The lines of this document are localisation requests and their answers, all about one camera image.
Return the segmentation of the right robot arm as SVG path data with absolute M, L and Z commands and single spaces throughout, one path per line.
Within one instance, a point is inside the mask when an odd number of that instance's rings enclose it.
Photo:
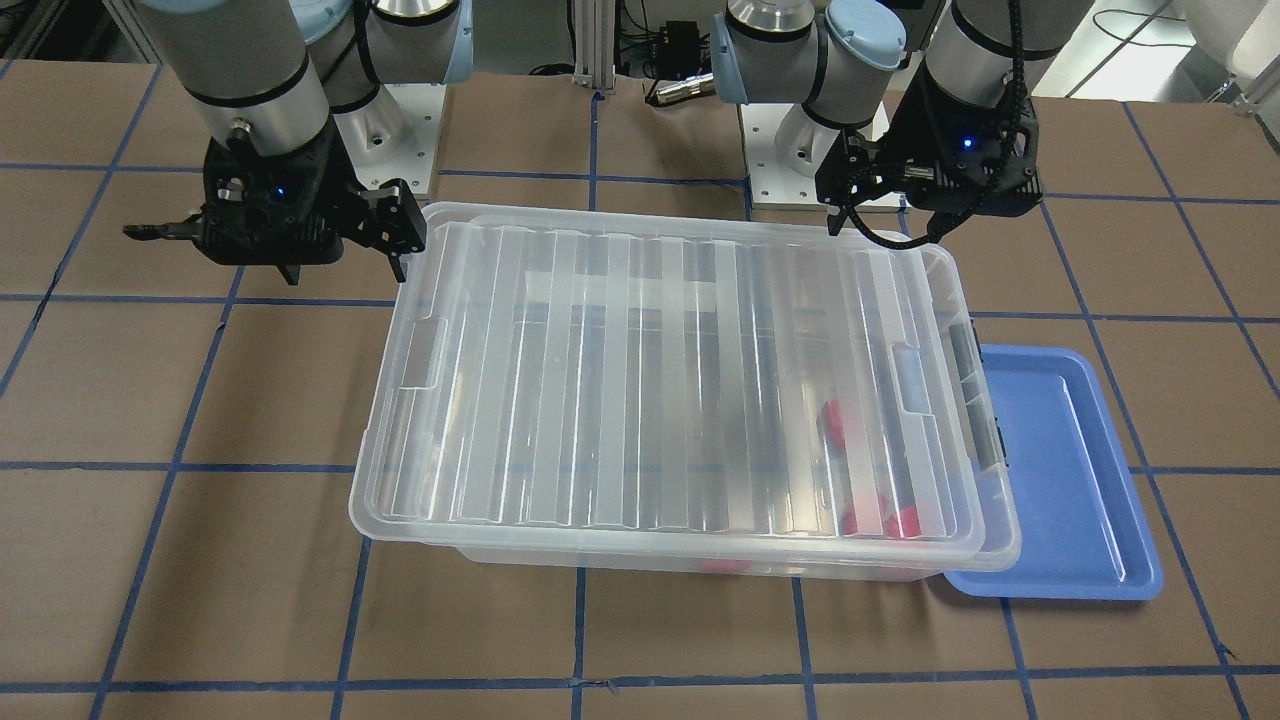
M 124 225 L 186 241 L 224 266 L 271 266 L 288 284 L 356 243 L 398 282 L 424 251 L 416 191 L 383 172 L 411 138 L 396 85 L 474 72 L 470 1 L 142 1 L 138 15 L 207 127 L 204 201 L 183 220 Z

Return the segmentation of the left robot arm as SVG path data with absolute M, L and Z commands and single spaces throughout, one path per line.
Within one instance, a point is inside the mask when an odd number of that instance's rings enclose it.
M 946 1 L 883 135 L 865 129 L 911 53 L 902 13 L 881 1 L 728 1 L 710 31 L 724 102 L 787 104 L 833 140 L 817 155 L 827 229 L 892 250 L 938 243 L 973 217 L 1042 202 L 1030 91 L 1088 1 Z

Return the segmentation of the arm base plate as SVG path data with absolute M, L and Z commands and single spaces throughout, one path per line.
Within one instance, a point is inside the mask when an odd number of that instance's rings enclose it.
M 370 104 L 335 117 L 362 184 L 399 178 L 417 200 L 430 199 L 447 96 L 444 85 L 385 85 Z
M 837 132 L 797 104 L 739 106 L 751 204 L 767 210 L 820 210 L 815 173 Z

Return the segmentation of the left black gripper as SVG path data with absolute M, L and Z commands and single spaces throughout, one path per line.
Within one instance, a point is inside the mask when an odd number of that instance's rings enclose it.
M 1043 200 L 1037 167 L 1039 123 L 1025 99 L 1014 117 L 1004 91 L 995 108 L 960 101 L 931 76 L 908 86 L 879 145 L 840 129 L 815 170 L 815 196 L 827 229 L 851 225 L 877 233 L 858 208 L 900 191 L 914 208 L 957 217 L 975 205 L 982 217 L 1021 217 Z

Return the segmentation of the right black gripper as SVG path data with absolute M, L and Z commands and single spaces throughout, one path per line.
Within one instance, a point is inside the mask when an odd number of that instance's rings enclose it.
M 338 261 L 344 245 L 335 205 L 351 178 L 337 131 L 324 129 L 302 147 L 273 158 L 237 158 L 212 140 L 204 156 L 202 219 L 195 247 L 221 265 L 276 266 L 300 284 L 301 266 Z M 387 258 L 404 283 L 406 258 L 426 246 L 426 222 L 406 179 L 352 190 L 347 237 Z

